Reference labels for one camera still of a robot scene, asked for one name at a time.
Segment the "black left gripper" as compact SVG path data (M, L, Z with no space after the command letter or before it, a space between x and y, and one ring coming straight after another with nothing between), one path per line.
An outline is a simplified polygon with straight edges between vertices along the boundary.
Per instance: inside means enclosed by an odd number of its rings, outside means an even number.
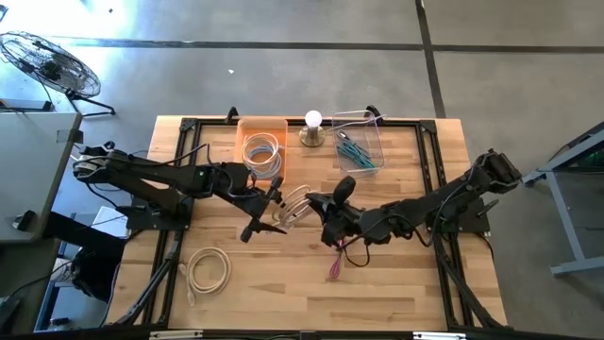
M257 186L247 188L243 194L235 197L235 206L252 218L261 219L271 201L275 201L277 204L282 202L282 193L279 191L282 182L282 177L274 177L268 190L262 190ZM253 233L260 233L261 231L286 234L286 231L272 225L261 221L251 221L243 229L240 240L248 242Z

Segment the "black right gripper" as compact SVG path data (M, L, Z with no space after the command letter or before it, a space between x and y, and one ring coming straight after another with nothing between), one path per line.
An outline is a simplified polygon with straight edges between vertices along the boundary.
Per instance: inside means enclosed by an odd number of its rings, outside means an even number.
M346 176L336 185L332 194L318 192L305 194L309 206L321 215L323 224L321 241L327 246L337 246L344 237L361 234L359 221L363 209L345 203L353 194L355 187L356 180Z

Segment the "brass lamp with white bulb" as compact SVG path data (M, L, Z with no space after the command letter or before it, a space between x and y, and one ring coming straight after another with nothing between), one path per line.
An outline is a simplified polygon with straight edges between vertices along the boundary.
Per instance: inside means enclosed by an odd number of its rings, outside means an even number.
M310 110L305 115L305 126L299 132L300 142L307 147L321 146L326 138L322 128L323 116L318 110Z

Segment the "clear plastic bin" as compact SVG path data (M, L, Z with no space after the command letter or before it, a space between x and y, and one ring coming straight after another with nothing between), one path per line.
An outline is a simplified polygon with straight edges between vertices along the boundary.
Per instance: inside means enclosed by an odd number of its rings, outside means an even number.
M369 110L343 111L333 115L329 131L342 175L372 177L384 167L379 118L379 114Z

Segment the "orange translucent plastic bin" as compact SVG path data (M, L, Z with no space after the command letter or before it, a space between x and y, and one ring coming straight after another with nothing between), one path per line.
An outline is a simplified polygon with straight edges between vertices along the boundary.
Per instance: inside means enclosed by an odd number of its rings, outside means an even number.
M244 117L237 124L234 160L257 180L285 179L288 122L276 117Z

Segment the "silver aluminium extrusion piece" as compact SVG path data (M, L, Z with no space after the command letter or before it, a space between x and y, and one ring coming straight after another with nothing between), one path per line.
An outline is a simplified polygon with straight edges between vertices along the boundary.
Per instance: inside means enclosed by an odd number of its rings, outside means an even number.
M193 340L203 336L202 330L151 331L148 340Z
M443 331L414 331L413 340L466 340L465 333Z

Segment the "grey metal stand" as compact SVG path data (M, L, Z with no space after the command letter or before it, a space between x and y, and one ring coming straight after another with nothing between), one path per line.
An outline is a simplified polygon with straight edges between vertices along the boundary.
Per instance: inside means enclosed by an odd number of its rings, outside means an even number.
M547 183L574 259L550 267L553 276L604 269L599 256L581 245L589 231L603 233L604 248L604 121L564 144L548 162L523 176L525 186Z

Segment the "grey desk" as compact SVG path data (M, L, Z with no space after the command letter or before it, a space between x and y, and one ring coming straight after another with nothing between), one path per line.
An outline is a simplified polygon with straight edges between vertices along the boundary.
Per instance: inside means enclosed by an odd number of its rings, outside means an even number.
M79 113L0 113L0 244L42 237L75 143Z

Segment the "black floor fan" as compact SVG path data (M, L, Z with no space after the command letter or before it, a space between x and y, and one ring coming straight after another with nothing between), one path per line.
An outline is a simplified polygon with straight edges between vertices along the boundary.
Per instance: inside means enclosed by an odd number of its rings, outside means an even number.
M71 106L84 118L117 114L114 107L92 100L101 92L98 75L79 58L41 36L24 31L0 34L0 53L27 76L65 95ZM84 101L104 111L82 113L76 101Z

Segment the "black aluminium table frame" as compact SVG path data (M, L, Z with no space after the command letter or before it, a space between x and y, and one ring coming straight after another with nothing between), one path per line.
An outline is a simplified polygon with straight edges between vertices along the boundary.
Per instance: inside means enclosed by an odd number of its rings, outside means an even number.
M231 161L241 146L235 124L210 116L159 116L150 158L167 161L176 152L183 119L202 120L202 143L211 143L213 160ZM427 189L461 175L469 167L461 121L429 119L422 127L379 127L385 167L374 177L357 178L351 203L374 208L422 196ZM284 192L308 183L331 192L344 176L333 147L332 134L319 148L303 146L300 126L289 127ZM288 235L255 234L239 240L248 218L213 197L195 203L191 230L184 235L180 262L197 249L219 247L232 262L228 286L218 295L187 299L186 280L176 270L170 329L302 331L444 331L447 326L439 269L433 248L417 238L393 238L389 245L371 246L371 262L362 268L343 261L339 278L329 268L337 256L320 242L316 214L308 216ZM117 321L147 284L159 233L147 230L125 248L107 322ZM495 267L484 241L471 234L458 239L465 278L485 309L507 324Z

